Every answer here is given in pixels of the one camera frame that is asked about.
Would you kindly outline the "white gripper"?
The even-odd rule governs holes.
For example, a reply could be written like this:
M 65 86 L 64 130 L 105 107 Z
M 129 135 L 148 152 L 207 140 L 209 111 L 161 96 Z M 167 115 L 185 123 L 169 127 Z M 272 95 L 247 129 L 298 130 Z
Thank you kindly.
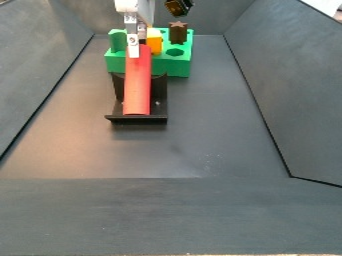
M 139 57 L 139 44 L 147 41 L 147 26 L 153 24 L 155 0 L 113 0 L 115 10 L 124 17 L 128 57 Z

